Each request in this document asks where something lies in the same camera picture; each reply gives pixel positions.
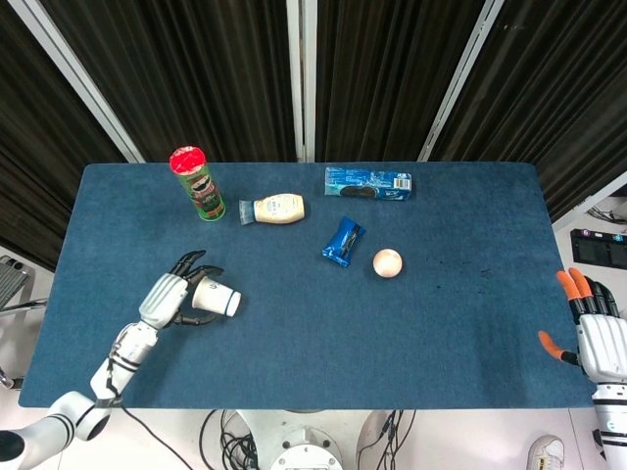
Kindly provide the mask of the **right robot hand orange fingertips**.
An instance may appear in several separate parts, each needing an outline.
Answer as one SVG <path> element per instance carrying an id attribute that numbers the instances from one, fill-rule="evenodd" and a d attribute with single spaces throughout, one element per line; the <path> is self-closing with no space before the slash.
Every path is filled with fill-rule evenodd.
<path id="1" fill-rule="evenodd" d="M 595 384 L 624 384 L 626 319 L 620 316 L 612 292 L 574 267 L 560 270 L 556 279 L 567 297 L 578 350 L 558 346 L 548 332 L 540 330 L 542 348 L 554 359 L 580 367 Z"/>

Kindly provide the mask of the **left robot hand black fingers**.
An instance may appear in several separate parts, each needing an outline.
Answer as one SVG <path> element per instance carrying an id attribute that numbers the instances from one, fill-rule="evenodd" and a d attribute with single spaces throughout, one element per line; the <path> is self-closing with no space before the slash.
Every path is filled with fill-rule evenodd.
<path id="1" fill-rule="evenodd" d="M 142 322 L 150 327 L 161 330 L 170 325 L 202 326 L 217 319 L 217 313 L 208 313 L 201 317 L 193 317 L 180 312 L 180 306 L 189 293 L 195 293 L 204 278 L 211 275 L 221 276 L 223 269 L 214 265 L 194 263 L 206 253 L 205 250 L 192 251 L 183 255 L 153 285 L 139 306 Z"/>

